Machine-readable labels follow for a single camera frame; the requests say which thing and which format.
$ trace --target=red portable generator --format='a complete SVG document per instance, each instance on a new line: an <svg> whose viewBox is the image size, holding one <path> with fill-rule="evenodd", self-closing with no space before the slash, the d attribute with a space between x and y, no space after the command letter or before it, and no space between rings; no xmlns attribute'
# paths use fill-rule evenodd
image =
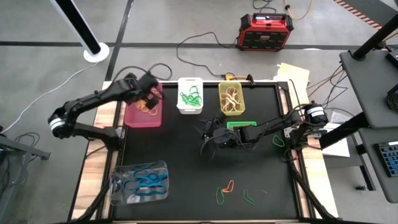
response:
<svg viewBox="0 0 398 224"><path fill-rule="evenodd" d="M277 52L284 48L292 30L292 19L286 14L246 14L241 18L238 48Z"/></svg>

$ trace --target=paper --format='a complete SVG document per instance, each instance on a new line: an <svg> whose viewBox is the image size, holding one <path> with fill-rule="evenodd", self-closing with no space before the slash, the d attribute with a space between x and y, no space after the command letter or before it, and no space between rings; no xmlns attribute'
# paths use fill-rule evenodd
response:
<svg viewBox="0 0 398 224"><path fill-rule="evenodd" d="M329 132L332 131L333 129L337 128L340 126L340 124L333 124L333 123L327 123L324 127L324 129ZM347 139L344 138L333 145L325 148L322 150L323 155L330 155L330 156L343 156L343 157L349 157L349 150L348 150L348 145L347 145Z"/></svg>
<svg viewBox="0 0 398 224"><path fill-rule="evenodd" d="M294 92L293 84L289 81L289 79L294 82L294 86L296 87L300 103L309 103L306 88L308 84L308 77L310 76L310 71L304 68L288 65L286 63L281 63L278 66L278 74L274 77L274 81L283 81L289 84L289 93L292 105L297 106L298 102L296 94Z"/></svg>

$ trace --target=concrete floor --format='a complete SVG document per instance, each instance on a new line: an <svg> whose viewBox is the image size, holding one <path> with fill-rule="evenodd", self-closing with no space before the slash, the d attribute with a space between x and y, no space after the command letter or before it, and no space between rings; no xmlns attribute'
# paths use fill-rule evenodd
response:
<svg viewBox="0 0 398 224"><path fill-rule="evenodd" d="M100 41L116 41L127 0L75 2ZM251 0L135 0L123 42L178 43L188 36L213 31L222 43L230 43L238 34L239 18L254 12L251 3ZM289 3L295 14L304 13L307 7L300 0L290 0ZM282 12L283 2L274 0L269 6ZM347 24L356 29L351 30ZM288 41L290 45L361 45L376 32L332 0L314 1L310 14L294 22L294 26ZM0 2L0 41L77 42L78 39L48 0L3 0ZM210 36L192 42L215 43ZM282 50L275 54L191 48L182 49L180 54L187 60L207 64L216 73L250 73L255 79L272 78L276 75L277 64L289 63L310 70L310 81L315 83L333 73L339 66L338 54L344 51L346 49ZM81 47L0 46L0 124L10 125L36 97L61 84L75 71L89 66L82 54ZM82 138L54 138L47 118L63 102L100 89L109 59L41 99L7 132L10 138L28 131L38 132L41 139L37 147L52 153L49 161L35 160L30 165L28 181L17 196L12 220L54 223L67 219L87 141ZM167 47L121 48L114 73L126 65L148 68L156 62L172 67L173 80L179 77L215 79L204 68L180 62L175 57L175 49ZM341 84L349 90L329 107L359 113L361 108L348 79ZM324 86L311 100L323 102L330 88ZM95 111L85 113L80 116L80 122L92 124L94 115ZM328 172L340 217L353 221L396 223L398 206L389 204L381 190L353 190L354 185L363 184L359 169L331 169Z"/></svg>

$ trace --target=keyboard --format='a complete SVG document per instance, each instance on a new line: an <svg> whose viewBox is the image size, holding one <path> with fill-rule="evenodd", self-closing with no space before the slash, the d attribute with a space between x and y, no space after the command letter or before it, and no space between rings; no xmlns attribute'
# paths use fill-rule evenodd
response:
<svg viewBox="0 0 398 224"><path fill-rule="evenodd" d="M377 144L378 154L389 177L398 177L398 141Z"/></svg>

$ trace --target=white bin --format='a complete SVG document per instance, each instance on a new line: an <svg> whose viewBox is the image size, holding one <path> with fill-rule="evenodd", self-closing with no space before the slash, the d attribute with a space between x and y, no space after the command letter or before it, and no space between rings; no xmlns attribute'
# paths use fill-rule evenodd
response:
<svg viewBox="0 0 398 224"><path fill-rule="evenodd" d="M199 92L200 106L188 105L184 103L182 94L189 96L192 92ZM179 78L178 79L178 101L177 108L181 114L200 114L203 108L203 80L201 78Z"/></svg>

